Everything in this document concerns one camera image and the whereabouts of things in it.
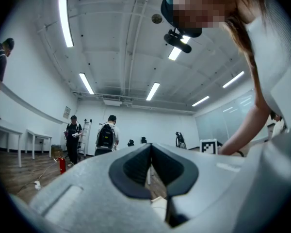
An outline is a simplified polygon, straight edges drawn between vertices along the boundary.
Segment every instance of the fluorescent light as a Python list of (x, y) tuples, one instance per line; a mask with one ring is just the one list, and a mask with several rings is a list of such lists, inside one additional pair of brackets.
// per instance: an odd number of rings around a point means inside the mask
[(65, 41), (67, 47), (73, 47), (72, 36), (70, 31), (69, 25), (69, 18), (68, 18), (68, 7), (67, 7), (67, 0), (58, 0), (58, 7), (59, 7), (59, 16), (60, 22), (62, 23), (62, 29), (65, 37)]
[(224, 110), (223, 112), (229, 111), (230, 109), (233, 109), (233, 107), (229, 107), (228, 109)]
[(209, 98), (209, 96), (206, 96), (205, 98), (203, 98), (202, 100), (198, 101), (197, 103), (193, 104), (192, 106), (195, 107), (198, 104), (202, 103), (203, 101), (207, 100)]
[(248, 102), (248, 103), (244, 104), (243, 106), (247, 106), (247, 105), (249, 105), (249, 104), (251, 104), (251, 102)]
[[(184, 36), (183, 39), (181, 40), (183, 43), (187, 44), (190, 38), (188, 36)], [(174, 49), (171, 51), (169, 55), (170, 60), (176, 60), (181, 53), (181, 50), (179, 48), (174, 47)]]
[(93, 92), (91, 86), (89, 85), (89, 82), (87, 81), (87, 78), (85, 76), (85, 73), (80, 73), (79, 75), (80, 75), (80, 77), (81, 77), (81, 79), (82, 79), (82, 81), (83, 81), (86, 89), (88, 90), (88, 92), (93, 95), (94, 92)]
[(237, 111), (238, 109), (235, 109), (235, 110), (232, 110), (232, 111), (230, 111), (230, 113), (232, 113), (232, 112), (234, 112), (234, 111)]
[(149, 95), (146, 98), (147, 101), (150, 101), (152, 99), (152, 97), (154, 96), (154, 94), (157, 91), (157, 89), (159, 88), (159, 86), (160, 86), (160, 83), (154, 83)]
[(230, 80), (229, 82), (227, 82), (225, 85), (223, 85), (223, 88), (228, 87), (230, 84), (232, 84), (234, 81), (236, 81), (237, 79), (239, 79), (242, 75), (244, 74), (244, 71), (242, 71), (240, 74), (238, 74), (235, 78), (233, 78), (232, 80)]
[(251, 98), (248, 98), (248, 99), (242, 101), (241, 104), (247, 102), (247, 101), (250, 100), (250, 99), (251, 99)]

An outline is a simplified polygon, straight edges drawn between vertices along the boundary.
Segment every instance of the floor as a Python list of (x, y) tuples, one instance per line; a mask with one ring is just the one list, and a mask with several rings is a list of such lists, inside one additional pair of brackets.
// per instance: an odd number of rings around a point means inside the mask
[[(18, 167), (17, 153), (0, 151), (0, 179), (8, 193), (17, 195), (26, 203), (38, 193), (33, 184), (40, 178), (42, 188), (51, 183), (60, 175), (59, 163), (49, 158), (49, 153), (36, 153), (32, 159), (31, 153), (22, 153), (22, 168)], [(145, 187), (151, 191), (152, 199), (159, 196), (166, 197), (165, 186), (154, 171), (151, 176), (151, 185), (147, 182)]]

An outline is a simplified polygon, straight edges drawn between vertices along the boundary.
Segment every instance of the fire extinguisher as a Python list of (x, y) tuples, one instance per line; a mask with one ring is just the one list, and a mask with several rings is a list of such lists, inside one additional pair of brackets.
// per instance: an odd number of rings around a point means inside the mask
[(66, 172), (66, 160), (63, 157), (59, 157), (59, 168), (60, 168), (60, 174), (63, 174)]

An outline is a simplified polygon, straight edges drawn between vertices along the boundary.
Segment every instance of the glass wall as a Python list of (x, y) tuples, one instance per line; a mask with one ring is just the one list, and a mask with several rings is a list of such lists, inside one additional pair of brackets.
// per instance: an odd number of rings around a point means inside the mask
[[(216, 110), (196, 117), (199, 139), (216, 138), (222, 144), (225, 143), (244, 121), (254, 104), (254, 96), (254, 91), (249, 91)], [(263, 140), (267, 137), (265, 125), (253, 140)]]

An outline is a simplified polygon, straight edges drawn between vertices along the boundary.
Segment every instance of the white ceiling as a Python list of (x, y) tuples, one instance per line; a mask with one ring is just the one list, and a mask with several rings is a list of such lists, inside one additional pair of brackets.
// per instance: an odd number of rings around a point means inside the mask
[[(245, 59), (218, 28), (203, 29), (199, 38), (189, 40), (190, 54), (169, 60), (173, 47), (166, 46), (163, 36), (172, 27), (165, 20), (151, 20), (161, 13), (162, 0), (68, 0), (72, 48), (65, 44), (57, 0), (33, 1), (35, 26), (46, 51), (82, 99), (118, 95), (134, 107), (196, 111), (228, 92), (230, 88), (222, 86), (242, 70), (245, 76), (238, 82), (249, 78)], [(94, 97), (88, 96), (80, 72), (86, 74)], [(145, 101), (154, 82), (161, 86), (152, 101)], [(205, 96), (210, 99), (192, 107)]]

